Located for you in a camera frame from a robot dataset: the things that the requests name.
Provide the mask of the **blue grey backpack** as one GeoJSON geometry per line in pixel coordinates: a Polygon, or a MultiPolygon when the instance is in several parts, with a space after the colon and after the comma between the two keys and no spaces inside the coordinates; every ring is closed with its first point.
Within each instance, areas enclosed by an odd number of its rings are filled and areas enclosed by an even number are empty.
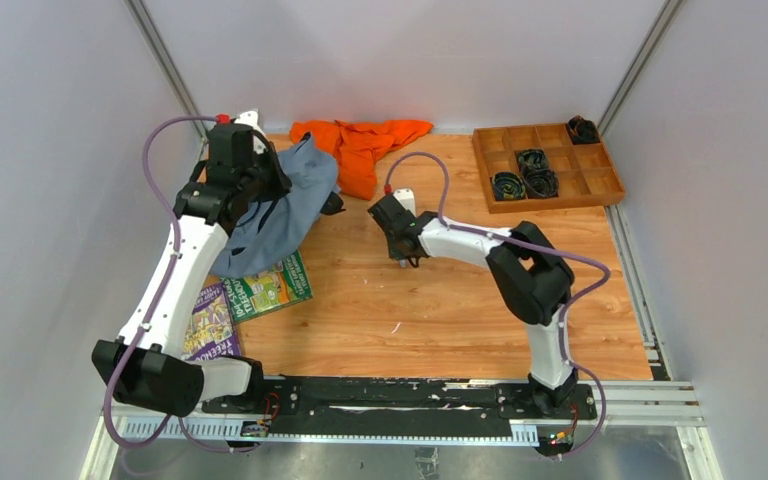
{"type": "Polygon", "coordinates": [[[242,278],[258,274],[294,253],[330,197],[341,192],[333,155],[315,146],[306,133],[278,153],[280,165],[292,182],[289,193],[276,201],[254,201],[238,221],[209,273],[242,278]]]}

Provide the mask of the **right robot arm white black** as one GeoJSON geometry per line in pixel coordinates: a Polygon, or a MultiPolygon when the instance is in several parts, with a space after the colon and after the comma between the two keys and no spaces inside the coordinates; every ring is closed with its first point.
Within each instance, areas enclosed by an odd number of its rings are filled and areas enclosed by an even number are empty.
{"type": "Polygon", "coordinates": [[[458,260],[488,270],[508,310],[526,325],[531,349],[531,403],[556,417],[571,403],[578,371],[565,358],[560,310],[571,298],[574,274],[533,223],[484,230],[436,212],[415,215],[394,194],[368,209],[382,230],[389,257],[419,266],[423,258],[458,260]]]}

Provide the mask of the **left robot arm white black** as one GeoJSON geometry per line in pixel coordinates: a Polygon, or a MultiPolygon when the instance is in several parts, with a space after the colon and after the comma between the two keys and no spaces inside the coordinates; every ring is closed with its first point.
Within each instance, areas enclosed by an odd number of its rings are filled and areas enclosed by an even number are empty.
{"type": "Polygon", "coordinates": [[[134,313],[91,354],[114,402],[185,417],[203,401],[227,398],[243,413],[266,400],[260,362],[239,354],[187,361],[184,340],[209,270],[250,204],[278,200],[292,186],[274,145],[254,120],[214,117],[208,158],[196,164],[174,202],[163,200],[170,233],[134,313]]]}

